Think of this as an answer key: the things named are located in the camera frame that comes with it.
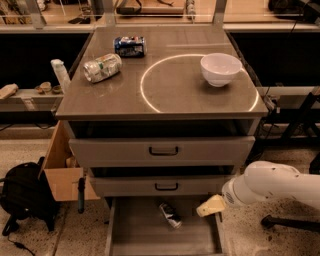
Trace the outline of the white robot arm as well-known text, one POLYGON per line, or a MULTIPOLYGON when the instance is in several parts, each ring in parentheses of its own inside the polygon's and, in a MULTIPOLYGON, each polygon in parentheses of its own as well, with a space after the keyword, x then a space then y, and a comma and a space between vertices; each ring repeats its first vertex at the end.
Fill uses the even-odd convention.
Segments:
POLYGON ((222 195, 210 197, 196 212, 205 217, 227 206, 238 208, 272 198, 289 198, 319 209, 320 176, 303 174, 290 165, 255 161, 223 185, 222 195))

